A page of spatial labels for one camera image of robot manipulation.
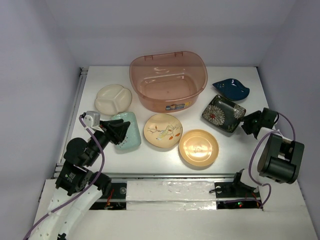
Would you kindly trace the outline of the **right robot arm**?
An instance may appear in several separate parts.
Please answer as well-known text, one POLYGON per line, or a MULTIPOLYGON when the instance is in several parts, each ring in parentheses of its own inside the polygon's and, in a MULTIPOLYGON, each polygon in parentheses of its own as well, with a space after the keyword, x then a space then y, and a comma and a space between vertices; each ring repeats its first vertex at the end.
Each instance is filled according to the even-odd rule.
POLYGON ((305 145, 296 141, 296 132, 290 120, 280 112, 269 108, 255 111, 242 118, 242 129, 247 135, 258 137, 262 128, 270 130, 259 141, 249 162, 248 174, 252 179, 252 166, 255 154, 263 141, 265 147, 257 163, 260 177, 271 179, 279 184, 293 184, 299 175, 305 145), (274 126, 283 117, 292 129, 292 140, 285 138, 274 126))

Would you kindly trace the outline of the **black floral square plate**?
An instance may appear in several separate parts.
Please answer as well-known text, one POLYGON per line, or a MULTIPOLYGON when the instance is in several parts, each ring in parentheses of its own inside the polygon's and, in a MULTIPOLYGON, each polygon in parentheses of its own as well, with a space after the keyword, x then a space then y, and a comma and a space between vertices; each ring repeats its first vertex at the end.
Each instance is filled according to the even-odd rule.
POLYGON ((206 106, 201 116, 213 126, 233 133, 246 114, 246 109, 217 94, 206 106))

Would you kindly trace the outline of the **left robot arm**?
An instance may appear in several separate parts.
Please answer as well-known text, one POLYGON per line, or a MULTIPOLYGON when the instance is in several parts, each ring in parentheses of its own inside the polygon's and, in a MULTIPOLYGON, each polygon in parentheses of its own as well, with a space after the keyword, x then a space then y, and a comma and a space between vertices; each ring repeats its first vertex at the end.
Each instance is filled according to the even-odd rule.
POLYGON ((79 121, 90 139, 77 137, 67 144, 46 214, 31 227, 26 240, 69 239, 91 206, 112 190, 112 179, 102 172, 104 148, 109 143, 122 143, 131 123, 123 119, 101 121, 88 112, 80 115, 79 121))

